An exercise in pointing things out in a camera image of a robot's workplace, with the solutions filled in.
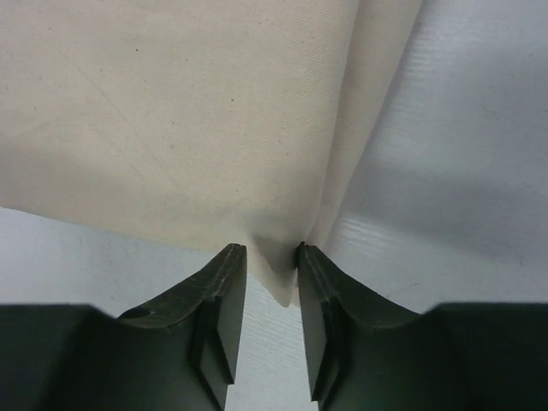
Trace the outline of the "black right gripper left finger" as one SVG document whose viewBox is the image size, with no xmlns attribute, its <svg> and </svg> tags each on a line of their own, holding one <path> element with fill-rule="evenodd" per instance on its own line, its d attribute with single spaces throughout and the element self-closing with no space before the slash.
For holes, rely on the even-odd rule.
<svg viewBox="0 0 548 411">
<path fill-rule="evenodd" d="M 77 304 L 1 308 L 4 410 L 222 410 L 235 381 L 247 250 L 119 317 Z"/>
</svg>

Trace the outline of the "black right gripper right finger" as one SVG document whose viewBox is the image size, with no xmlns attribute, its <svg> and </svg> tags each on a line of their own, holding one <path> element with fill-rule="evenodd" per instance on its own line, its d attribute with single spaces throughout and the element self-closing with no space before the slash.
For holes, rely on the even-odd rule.
<svg viewBox="0 0 548 411">
<path fill-rule="evenodd" d="M 414 313 L 296 252 L 307 372 L 322 410 L 544 410 L 547 306 L 440 304 Z"/>
</svg>

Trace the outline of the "beige cloth wrap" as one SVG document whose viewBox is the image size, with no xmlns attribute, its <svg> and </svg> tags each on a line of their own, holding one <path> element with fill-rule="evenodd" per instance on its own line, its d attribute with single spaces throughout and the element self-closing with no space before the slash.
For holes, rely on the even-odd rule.
<svg viewBox="0 0 548 411">
<path fill-rule="evenodd" d="M 4 1 L 1 204 L 180 247 L 247 247 L 297 302 L 418 1 Z"/>
</svg>

